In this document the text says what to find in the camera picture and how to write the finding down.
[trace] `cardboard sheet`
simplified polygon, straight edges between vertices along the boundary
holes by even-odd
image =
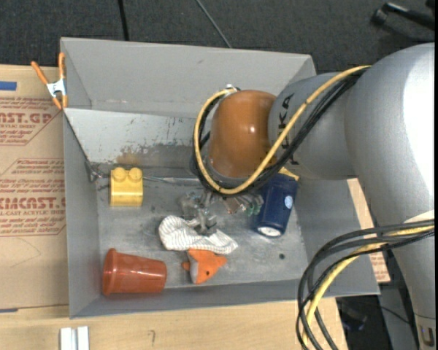
[[[0,66],[0,81],[16,82],[0,90],[0,309],[65,304],[62,113],[30,66]]]

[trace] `cardboard box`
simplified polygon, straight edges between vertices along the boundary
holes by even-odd
[[[297,210],[283,237],[271,240],[254,233],[244,214],[224,218],[220,229],[239,248],[214,279],[192,285],[180,267],[186,253],[166,251],[157,227],[165,216],[180,215],[180,195],[201,190],[182,181],[191,178],[188,160],[196,114],[228,83],[277,95],[289,82],[315,74],[311,57],[67,38],[61,49],[69,94],[64,157],[70,316],[293,300],[319,247],[360,228],[347,182],[302,180]],[[151,179],[172,180],[145,180],[141,208],[114,209],[109,207],[107,180],[91,182],[86,163],[105,173],[115,164],[134,164]],[[103,296],[102,265],[110,247],[163,260],[166,289],[159,295]],[[328,291],[333,296],[375,293],[368,257],[351,265]]]
[[[0,309],[65,304],[63,113],[30,66],[0,83]]]

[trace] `white cloth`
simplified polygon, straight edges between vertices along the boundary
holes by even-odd
[[[217,230],[211,236],[199,235],[188,227],[186,220],[174,215],[164,218],[159,225],[159,236],[167,250],[201,249],[216,254],[230,254],[239,245],[224,232]]]

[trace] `black cable on floor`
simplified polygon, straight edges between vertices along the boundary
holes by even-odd
[[[212,25],[214,26],[214,28],[216,29],[216,31],[218,32],[218,34],[220,35],[222,40],[226,43],[227,47],[232,48],[231,43],[228,42],[226,36],[221,31],[218,24],[214,21],[214,18],[212,18],[211,15],[206,10],[206,7],[202,4],[202,2],[200,0],[195,0],[195,1],[199,5],[199,7],[203,11],[203,13],[208,17],[208,19],[210,20],[210,22],[212,23]]]
[[[118,9],[120,10],[120,19],[122,20],[122,28],[123,28],[123,38],[126,42],[130,41],[130,36],[128,34],[128,24],[126,22],[125,16],[125,7],[123,6],[123,0],[117,0]]]

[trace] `orange cup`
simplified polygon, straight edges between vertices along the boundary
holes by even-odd
[[[136,255],[122,254],[111,248],[105,257],[102,292],[159,293],[167,277],[166,264]]]

